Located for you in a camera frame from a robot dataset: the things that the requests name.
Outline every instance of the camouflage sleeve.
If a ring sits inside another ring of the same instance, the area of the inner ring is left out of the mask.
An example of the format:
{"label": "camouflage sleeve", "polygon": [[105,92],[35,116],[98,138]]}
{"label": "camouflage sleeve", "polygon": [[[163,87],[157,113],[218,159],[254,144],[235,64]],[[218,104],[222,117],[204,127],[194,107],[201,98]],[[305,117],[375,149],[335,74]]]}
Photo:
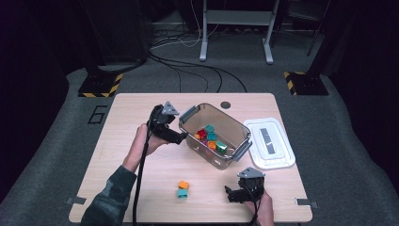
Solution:
{"label": "camouflage sleeve", "polygon": [[120,166],[82,217],[81,225],[121,225],[136,176]]}

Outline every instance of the metal stand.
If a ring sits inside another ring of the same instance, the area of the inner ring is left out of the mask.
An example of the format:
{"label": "metal stand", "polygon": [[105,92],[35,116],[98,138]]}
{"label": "metal stand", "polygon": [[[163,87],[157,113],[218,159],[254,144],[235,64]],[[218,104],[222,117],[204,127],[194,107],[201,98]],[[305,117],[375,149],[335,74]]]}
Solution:
{"label": "metal stand", "polygon": [[278,7],[279,0],[276,0],[272,11],[208,10],[207,0],[203,0],[203,35],[199,60],[206,60],[206,52],[208,49],[208,24],[267,25],[267,35],[265,39],[262,39],[262,43],[267,64],[273,64],[269,42],[273,32]]}

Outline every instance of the metal bracket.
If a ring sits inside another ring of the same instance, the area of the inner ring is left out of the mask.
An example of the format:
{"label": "metal bracket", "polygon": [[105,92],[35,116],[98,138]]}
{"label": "metal bracket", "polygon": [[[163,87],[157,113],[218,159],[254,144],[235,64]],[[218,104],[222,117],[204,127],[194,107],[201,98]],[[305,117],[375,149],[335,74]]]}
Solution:
{"label": "metal bracket", "polygon": [[235,155],[232,160],[238,162],[241,157],[248,151],[248,149],[252,146],[252,142],[249,142],[249,139],[245,140],[236,150]]}
{"label": "metal bracket", "polygon": [[85,198],[80,198],[80,197],[69,197],[65,203],[66,204],[85,204],[86,199]]}
{"label": "metal bracket", "polygon": [[311,201],[309,201],[307,199],[297,199],[297,198],[295,198],[295,203],[297,205],[309,206],[312,209],[319,208],[319,204],[317,202],[311,202]]}
{"label": "metal bracket", "polygon": [[179,111],[174,108],[174,106],[167,101],[164,105],[164,109],[162,109],[162,114],[163,115],[179,115]]}
{"label": "metal bracket", "polygon": [[258,170],[255,170],[252,167],[248,167],[241,171],[240,173],[237,173],[238,177],[241,178],[257,178],[257,177],[264,177],[264,172],[260,172]]}
{"label": "metal bracket", "polygon": [[194,114],[200,111],[200,107],[191,106],[188,108],[182,116],[179,118],[179,121],[182,123],[186,123]]}

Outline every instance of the container lid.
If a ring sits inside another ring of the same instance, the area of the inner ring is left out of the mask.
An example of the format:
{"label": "container lid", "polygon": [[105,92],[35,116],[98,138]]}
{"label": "container lid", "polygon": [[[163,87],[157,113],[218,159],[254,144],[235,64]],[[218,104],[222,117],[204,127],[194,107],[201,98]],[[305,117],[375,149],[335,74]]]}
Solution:
{"label": "container lid", "polygon": [[253,162],[261,169],[289,168],[295,162],[293,149],[281,124],[274,118],[244,121],[250,130],[253,145],[249,151]]}

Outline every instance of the building block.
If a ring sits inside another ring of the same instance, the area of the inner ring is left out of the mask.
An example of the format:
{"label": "building block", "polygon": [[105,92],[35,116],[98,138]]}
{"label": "building block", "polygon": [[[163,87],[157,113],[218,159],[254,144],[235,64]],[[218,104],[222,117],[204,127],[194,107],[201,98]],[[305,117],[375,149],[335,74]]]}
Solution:
{"label": "building block", "polygon": [[206,138],[208,140],[216,140],[216,134],[214,132],[209,132]]}
{"label": "building block", "polygon": [[217,140],[216,141],[216,150],[220,153],[226,153],[227,150],[227,145],[224,144],[223,142]]}
{"label": "building block", "polygon": [[205,126],[204,129],[205,129],[205,131],[206,131],[207,133],[213,133],[214,130],[215,130],[214,126],[211,125],[211,124],[207,124],[207,125]]}
{"label": "building block", "polygon": [[212,140],[208,140],[208,148],[212,150],[216,150],[216,142]]}
{"label": "building block", "polygon": [[197,134],[199,135],[199,139],[206,139],[206,131],[204,129],[198,130]]}
{"label": "building block", "polygon": [[188,189],[188,182],[186,181],[179,182],[179,189]]}
{"label": "building block", "polygon": [[187,198],[187,197],[188,197],[187,189],[178,189],[177,190],[177,198],[184,199],[184,198]]}

